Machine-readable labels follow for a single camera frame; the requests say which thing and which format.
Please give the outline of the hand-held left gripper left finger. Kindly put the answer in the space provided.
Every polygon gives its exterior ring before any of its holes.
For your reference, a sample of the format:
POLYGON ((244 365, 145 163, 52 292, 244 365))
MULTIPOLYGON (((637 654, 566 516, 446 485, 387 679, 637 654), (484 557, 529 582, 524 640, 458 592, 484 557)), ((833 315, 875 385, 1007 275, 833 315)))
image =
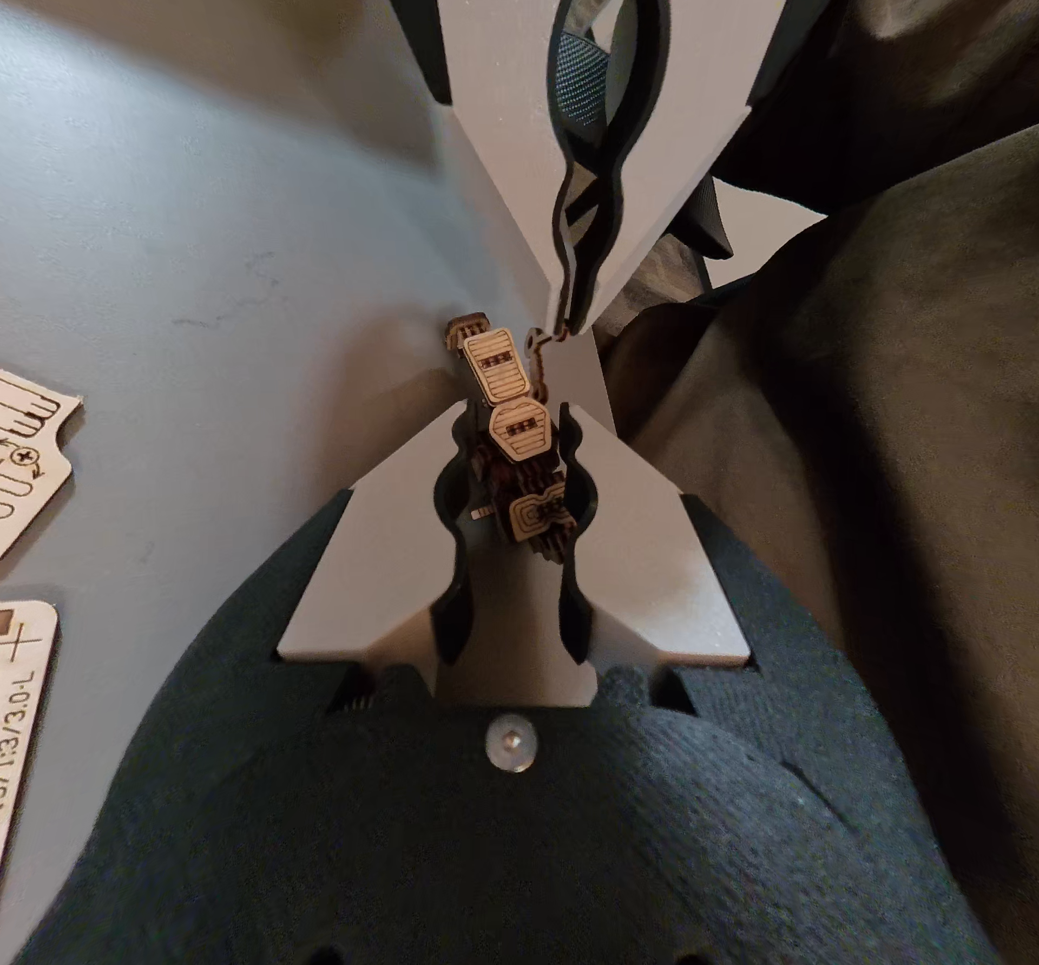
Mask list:
POLYGON ((459 527, 470 416, 455 403, 354 484, 279 639, 282 660, 438 669, 461 656, 473 629, 459 527))

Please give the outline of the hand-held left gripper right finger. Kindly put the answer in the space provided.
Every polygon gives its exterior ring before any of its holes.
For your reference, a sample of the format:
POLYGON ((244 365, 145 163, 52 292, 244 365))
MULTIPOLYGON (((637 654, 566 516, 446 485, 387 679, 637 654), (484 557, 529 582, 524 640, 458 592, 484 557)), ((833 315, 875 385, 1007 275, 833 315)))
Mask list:
POLYGON ((742 668, 750 647, 680 489, 583 408, 562 404, 558 428, 568 654, 594 669, 742 668))

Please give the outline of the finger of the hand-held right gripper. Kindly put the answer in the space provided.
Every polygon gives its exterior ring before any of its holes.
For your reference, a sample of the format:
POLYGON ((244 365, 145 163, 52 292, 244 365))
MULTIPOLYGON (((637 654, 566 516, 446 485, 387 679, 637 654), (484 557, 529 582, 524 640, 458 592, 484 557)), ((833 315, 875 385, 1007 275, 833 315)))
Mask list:
POLYGON ((785 0, 635 0, 629 82, 604 137, 578 241, 569 332, 593 323, 748 112, 785 0))
POLYGON ((558 332, 572 288, 562 199, 572 175, 550 64, 565 0, 436 0, 450 102, 446 165, 490 261, 480 303, 518 332, 558 332))

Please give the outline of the wooden puzzle model assembly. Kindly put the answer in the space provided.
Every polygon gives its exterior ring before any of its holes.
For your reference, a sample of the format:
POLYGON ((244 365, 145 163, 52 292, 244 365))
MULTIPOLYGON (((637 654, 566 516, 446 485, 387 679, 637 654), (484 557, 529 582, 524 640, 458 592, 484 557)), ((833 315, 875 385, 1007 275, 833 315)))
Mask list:
POLYGON ((475 405, 465 431, 471 519, 492 522, 503 542, 561 565, 576 521, 564 502, 566 470, 548 407, 542 353, 556 340, 533 327, 520 347, 481 311, 451 319, 444 332, 475 405))

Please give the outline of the black office chair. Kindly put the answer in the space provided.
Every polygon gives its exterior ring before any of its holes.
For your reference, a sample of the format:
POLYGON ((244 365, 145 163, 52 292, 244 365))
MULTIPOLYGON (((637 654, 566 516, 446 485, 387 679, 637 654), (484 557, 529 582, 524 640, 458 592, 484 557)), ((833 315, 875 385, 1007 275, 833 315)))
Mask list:
MULTIPOLYGON (((558 111, 578 171, 591 176, 576 198, 567 202, 566 218, 571 226, 600 202, 595 181, 603 172, 604 142, 627 92, 633 56, 633 43, 627 49, 619 42, 614 42, 611 49, 603 49, 591 30, 582 34, 563 31, 560 35, 556 70, 558 111)), ((734 254, 711 175, 705 175, 682 205, 665 234, 691 252, 701 289, 705 294, 711 293, 714 286, 707 260, 727 260, 734 254)))

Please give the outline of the person's dark olive clothing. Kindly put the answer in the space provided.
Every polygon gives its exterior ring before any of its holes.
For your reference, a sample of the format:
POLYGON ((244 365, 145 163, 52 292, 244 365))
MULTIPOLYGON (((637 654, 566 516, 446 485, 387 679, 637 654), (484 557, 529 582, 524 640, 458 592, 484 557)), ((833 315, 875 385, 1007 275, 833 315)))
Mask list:
POLYGON ((1037 963, 1038 0, 832 0, 716 164, 823 220, 647 309, 617 430, 884 714, 1006 963, 1037 963))

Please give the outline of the small torn-edge wooden card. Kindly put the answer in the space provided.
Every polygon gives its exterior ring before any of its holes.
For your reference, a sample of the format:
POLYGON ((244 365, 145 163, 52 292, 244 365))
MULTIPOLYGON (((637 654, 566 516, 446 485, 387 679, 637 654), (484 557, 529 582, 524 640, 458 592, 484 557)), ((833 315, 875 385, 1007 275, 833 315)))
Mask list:
POLYGON ((83 405, 1 372, 1 554, 6 555, 71 478, 59 432, 83 405))

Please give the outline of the rectangular engraved wooden card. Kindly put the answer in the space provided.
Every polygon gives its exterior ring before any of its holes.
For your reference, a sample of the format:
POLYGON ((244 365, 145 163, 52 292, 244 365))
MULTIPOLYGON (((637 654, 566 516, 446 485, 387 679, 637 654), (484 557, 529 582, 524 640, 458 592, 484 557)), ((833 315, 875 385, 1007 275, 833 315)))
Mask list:
POLYGON ((6 856, 58 631, 39 600, 1 602, 1 858, 6 856))

